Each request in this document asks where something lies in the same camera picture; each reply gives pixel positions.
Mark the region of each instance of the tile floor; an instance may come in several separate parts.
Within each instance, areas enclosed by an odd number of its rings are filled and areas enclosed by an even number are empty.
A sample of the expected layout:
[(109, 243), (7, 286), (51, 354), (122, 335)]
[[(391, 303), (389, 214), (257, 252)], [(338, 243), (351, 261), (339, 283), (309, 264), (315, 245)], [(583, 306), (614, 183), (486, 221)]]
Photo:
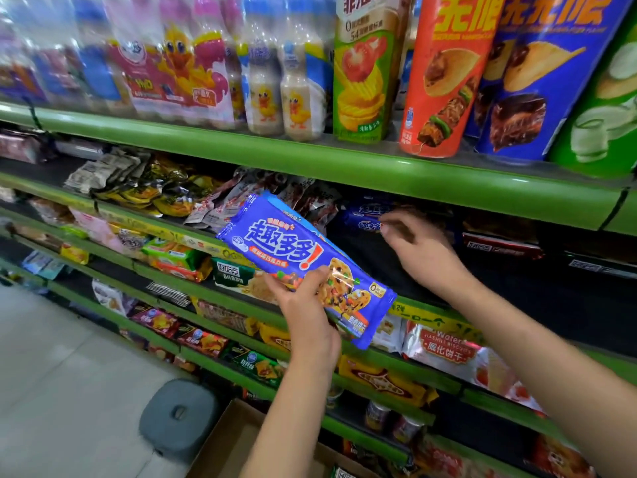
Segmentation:
[(0, 477), (182, 478), (138, 434), (148, 400), (183, 377), (19, 287), (0, 286)]

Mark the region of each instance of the cookie package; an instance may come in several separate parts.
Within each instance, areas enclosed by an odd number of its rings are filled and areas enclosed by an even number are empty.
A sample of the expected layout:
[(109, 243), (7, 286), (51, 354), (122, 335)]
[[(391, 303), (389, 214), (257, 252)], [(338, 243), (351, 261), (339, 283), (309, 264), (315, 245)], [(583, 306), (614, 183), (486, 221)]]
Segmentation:
[(275, 195), (251, 194), (217, 235), (288, 288), (299, 287), (306, 272), (328, 265), (330, 274), (318, 295), (334, 321), (367, 349), (396, 299), (334, 243)]

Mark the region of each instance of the red exclamation mark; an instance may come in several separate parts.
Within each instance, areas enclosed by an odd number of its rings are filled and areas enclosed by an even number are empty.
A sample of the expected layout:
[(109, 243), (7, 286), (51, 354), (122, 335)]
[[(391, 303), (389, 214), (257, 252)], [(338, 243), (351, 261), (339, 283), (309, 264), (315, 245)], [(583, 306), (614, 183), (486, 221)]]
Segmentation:
[(318, 257), (320, 257), (322, 253), (323, 253), (323, 247), (317, 243), (314, 246), (314, 249), (312, 250), (312, 255), (310, 255), (304, 261), (302, 261), (301, 264), (299, 265), (299, 268), (301, 270), (307, 270), (310, 267), (310, 265), (313, 262), (315, 262)]

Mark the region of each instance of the orange snack package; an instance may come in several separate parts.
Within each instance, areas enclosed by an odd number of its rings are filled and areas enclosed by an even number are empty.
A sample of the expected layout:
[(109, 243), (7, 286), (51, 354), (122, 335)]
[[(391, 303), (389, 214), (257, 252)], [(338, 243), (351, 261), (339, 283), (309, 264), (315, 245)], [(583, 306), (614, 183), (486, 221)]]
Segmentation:
[(458, 151), (505, 0), (423, 0), (400, 144), (409, 154)]

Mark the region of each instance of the person's right hand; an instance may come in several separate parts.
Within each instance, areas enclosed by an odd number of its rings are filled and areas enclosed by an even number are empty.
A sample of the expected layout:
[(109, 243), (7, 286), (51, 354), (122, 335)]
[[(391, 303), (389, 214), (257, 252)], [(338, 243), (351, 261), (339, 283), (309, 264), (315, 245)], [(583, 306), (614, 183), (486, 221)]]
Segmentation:
[[(439, 297), (449, 301), (459, 287), (473, 279), (443, 232), (418, 211), (397, 209), (382, 215), (380, 222), (380, 233), (400, 258), (402, 267)], [(405, 227), (413, 238), (405, 234)]]

